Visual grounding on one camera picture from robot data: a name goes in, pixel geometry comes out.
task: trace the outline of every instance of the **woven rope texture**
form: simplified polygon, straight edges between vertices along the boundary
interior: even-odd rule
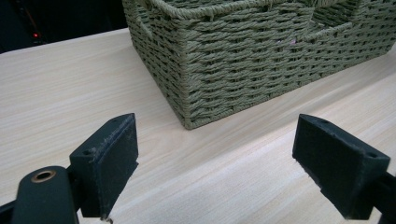
[[[187,129],[385,54],[396,40],[396,0],[123,5],[136,51]]]

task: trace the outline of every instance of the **wooden table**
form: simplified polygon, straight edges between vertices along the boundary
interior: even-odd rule
[[[140,165],[115,223],[344,221],[291,157],[300,113],[327,119],[393,158],[396,46],[271,101],[186,131],[126,29],[0,55],[0,204],[35,169],[68,156],[107,120],[134,112]],[[83,218],[81,223],[101,223]]]

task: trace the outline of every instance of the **dark background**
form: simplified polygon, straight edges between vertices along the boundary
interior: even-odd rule
[[[0,0],[0,53],[125,27],[121,0]]]

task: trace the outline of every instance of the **wood grain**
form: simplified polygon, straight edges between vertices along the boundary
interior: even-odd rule
[[[291,157],[297,118],[327,119],[393,158],[396,48],[193,131],[179,124],[128,31],[0,55],[0,204],[35,169],[68,155],[108,119],[135,112],[140,165],[115,223],[345,221]],[[81,223],[101,223],[81,218]]]

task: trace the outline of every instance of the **green woven basket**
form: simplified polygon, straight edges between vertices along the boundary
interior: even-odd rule
[[[123,0],[134,47],[187,129],[349,66],[396,40],[396,0]]]

